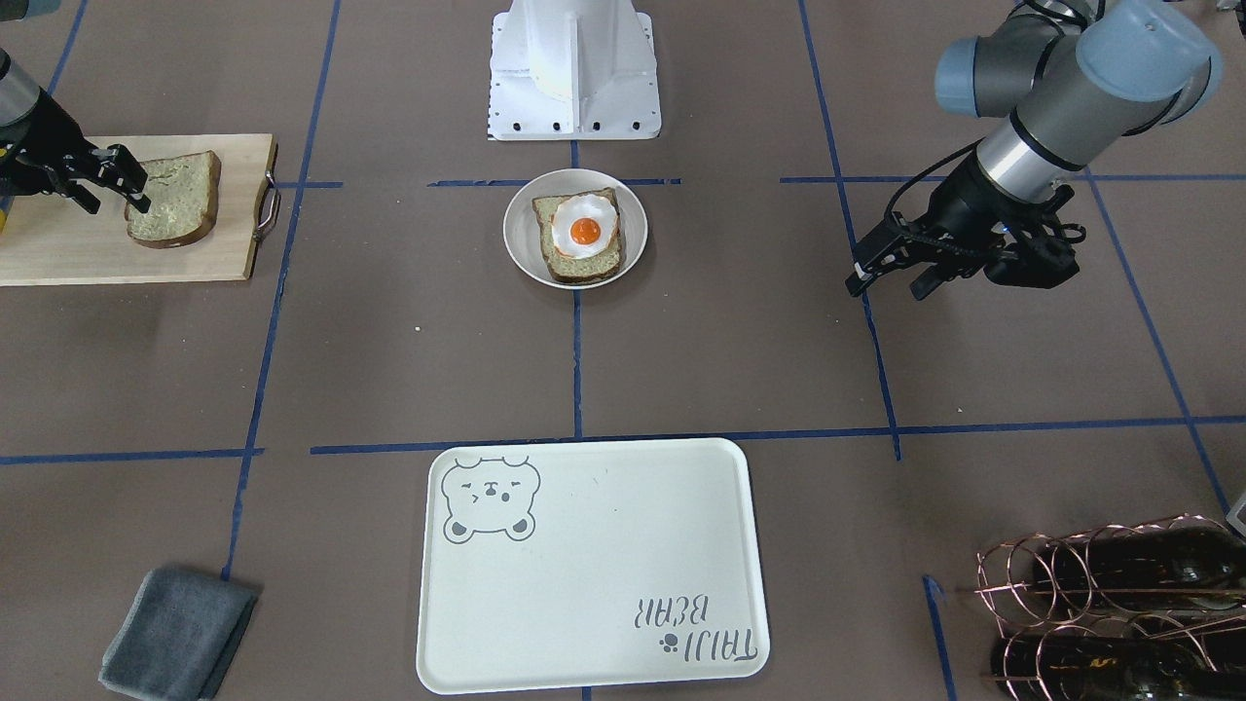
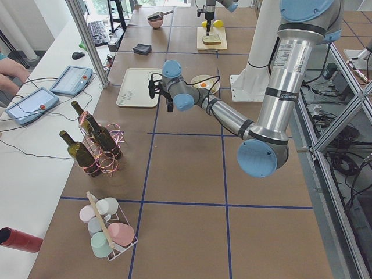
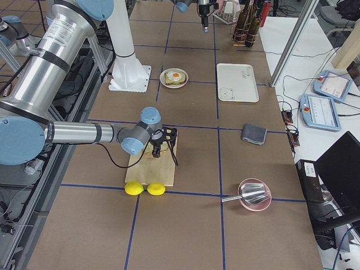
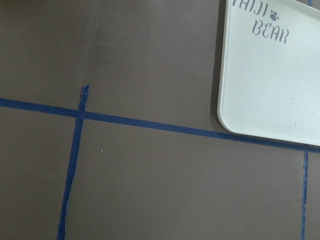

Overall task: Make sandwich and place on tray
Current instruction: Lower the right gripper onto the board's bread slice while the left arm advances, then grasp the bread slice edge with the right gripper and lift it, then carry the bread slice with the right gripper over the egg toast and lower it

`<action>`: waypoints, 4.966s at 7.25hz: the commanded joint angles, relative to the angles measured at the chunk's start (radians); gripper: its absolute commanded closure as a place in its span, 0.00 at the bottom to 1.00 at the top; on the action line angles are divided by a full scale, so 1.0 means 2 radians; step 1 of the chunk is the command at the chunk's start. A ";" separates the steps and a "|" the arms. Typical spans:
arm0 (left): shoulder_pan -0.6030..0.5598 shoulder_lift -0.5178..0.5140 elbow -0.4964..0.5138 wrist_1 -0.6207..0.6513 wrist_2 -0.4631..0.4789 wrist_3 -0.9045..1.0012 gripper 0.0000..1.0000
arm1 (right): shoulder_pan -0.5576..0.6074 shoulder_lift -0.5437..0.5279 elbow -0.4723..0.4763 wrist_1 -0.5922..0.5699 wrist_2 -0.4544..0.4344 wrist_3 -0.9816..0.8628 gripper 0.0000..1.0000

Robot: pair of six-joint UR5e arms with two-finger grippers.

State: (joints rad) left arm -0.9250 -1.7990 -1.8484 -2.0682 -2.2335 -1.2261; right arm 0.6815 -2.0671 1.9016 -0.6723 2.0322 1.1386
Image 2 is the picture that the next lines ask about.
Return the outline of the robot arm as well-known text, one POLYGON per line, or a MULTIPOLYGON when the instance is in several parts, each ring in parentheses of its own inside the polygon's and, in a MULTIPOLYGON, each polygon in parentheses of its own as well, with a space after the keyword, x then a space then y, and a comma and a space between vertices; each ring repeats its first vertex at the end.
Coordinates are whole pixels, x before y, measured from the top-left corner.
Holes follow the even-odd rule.
POLYGON ((210 29, 212 26, 212 20, 215 16, 215 8, 217 2, 224 6, 230 12, 234 12, 238 7, 238 2, 233 0, 206 0, 205 4, 201 8, 197 9, 197 17, 200 17, 202 13, 205 15, 207 36, 210 35, 210 29))
POLYGON ((212 115, 232 134, 243 139, 238 149, 240 168, 252 177, 272 175, 288 159, 287 125, 298 100, 307 63, 317 44, 341 35, 343 1, 280 1, 278 51, 257 122, 228 106, 209 90, 183 79, 176 60, 164 63, 162 77, 151 79, 149 96, 163 95, 169 110, 186 111, 194 105, 212 115))

